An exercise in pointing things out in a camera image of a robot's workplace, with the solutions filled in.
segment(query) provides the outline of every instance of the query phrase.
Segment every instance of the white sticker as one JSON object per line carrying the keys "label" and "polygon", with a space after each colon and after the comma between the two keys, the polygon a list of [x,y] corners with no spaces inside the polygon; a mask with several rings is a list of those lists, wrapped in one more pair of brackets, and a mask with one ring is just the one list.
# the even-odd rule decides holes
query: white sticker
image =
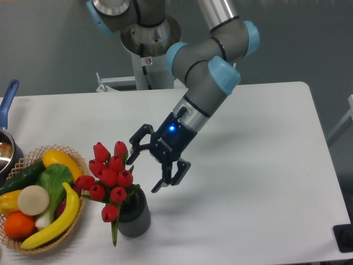
{"label": "white sticker", "polygon": [[141,58],[142,66],[149,66],[152,65],[152,57],[143,57]]}

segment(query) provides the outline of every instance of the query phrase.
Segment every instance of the yellow squash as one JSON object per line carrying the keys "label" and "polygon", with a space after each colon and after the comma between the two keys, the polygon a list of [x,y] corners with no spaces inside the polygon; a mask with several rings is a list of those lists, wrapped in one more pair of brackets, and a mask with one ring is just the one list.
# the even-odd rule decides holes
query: yellow squash
{"label": "yellow squash", "polygon": [[52,224],[28,237],[22,244],[24,250],[39,247],[65,232],[75,221],[79,211],[79,196],[66,182],[62,184],[66,190],[66,206],[64,212]]}
{"label": "yellow squash", "polygon": [[18,208],[17,198],[21,191],[22,190],[15,190],[0,196],[0,214],[9,216],[20,210]]}
{"label": "yellow squash", "polygon": [[83,175],[82,170],[76,162],[68,154],[59,150],[52,149],[46,151],[43,155],[43,164],[46,168],[52,164],[62,164],[67,166],[71,171],[74,183],[79,176]]}

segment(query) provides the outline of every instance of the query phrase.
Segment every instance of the banana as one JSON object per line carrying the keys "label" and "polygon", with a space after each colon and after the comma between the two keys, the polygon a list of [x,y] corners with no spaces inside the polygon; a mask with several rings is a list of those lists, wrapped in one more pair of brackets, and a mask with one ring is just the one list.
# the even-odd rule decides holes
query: banana
{"label": "banana", "polygon": [[79,211],[79,196],[68,183],[64,182],[62,185],[66,190],[66,206],[63,213],[52,224],[23,241],[21,244],[22,249],[32,250],[53,240],[67,230],[75,221]]}

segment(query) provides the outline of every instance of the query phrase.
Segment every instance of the wicker basket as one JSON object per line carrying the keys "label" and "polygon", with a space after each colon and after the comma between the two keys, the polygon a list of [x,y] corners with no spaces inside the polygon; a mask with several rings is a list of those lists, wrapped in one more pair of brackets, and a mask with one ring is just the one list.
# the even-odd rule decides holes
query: wicker basket
{"label": "wicker basket", "polygon": [[[82,156],[78,152],[75,152],[75,150],[69,148],[68,146],[64,147],[64,146],[54,145],[54,146],[46,146],[46,147],[43,146],[42,148],[39,148],[39,149],[36,149],[35,151],[29,152],[28,155],[25,155],[24,158],[21,158],[19,163],[17,163],[15,165],[15,168],[12,169],[8,178],[13,177],[17,172],[21,171],[22,168],[25,168],[25,167],[29,166],[30,164],[33,164],[36,161],[41,160],[41,158],[43,157],[43,154],[46,151],[51,150],[51,149],[60,150],[60,151],[67,153],[68,155],[70,155],[75,160],[75,162],[80,166],[83,174],[88,174],[87,165],[86,165],[84,159],[82,158]],[[4,222],[6,220],[6,216],[0,215],[0,240],[1,240],[1,243],[6,245],[7,248],[10,248],[12,250],[15,250],[15,251],[17,251],[19,253],[23,253],[23,254],[37,254],[37,253],[42,253],[42,252],[51,250],[51,249],[57,247],[58,245],[60,245],[60,243],[62,243],[65,239],[67,239],[69,237],[69,235],[71,234],[72,230],[75,228],[77,221],[79,220],[79,218],[81,216],[84,204],[85,204],[85,200],[81,199],[81,205],[80,205],[79,212],[77,214],[75,221],[69,227],[69,229],[66,230],[66,232],[58,240],[50,243],[49,245],[35,248],[33,250],[22,249],[21,248],[22,242],[12,240],[11,238],[6,236],[6,234],[4,232]]]}

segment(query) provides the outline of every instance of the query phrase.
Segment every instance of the bok choy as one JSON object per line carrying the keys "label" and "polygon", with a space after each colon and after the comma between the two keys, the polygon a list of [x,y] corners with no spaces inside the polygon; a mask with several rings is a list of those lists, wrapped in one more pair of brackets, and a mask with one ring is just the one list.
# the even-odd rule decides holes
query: bok choy
{"label": "bok choy", "polygon": [[39,175],[37,185],[42,186],[49,193],[49,206],[36,218],[35,226],[39,230],[54,222],[56,208],[66,196],[63,182],[73,184],[71,171],[62,164],[52,164]]}

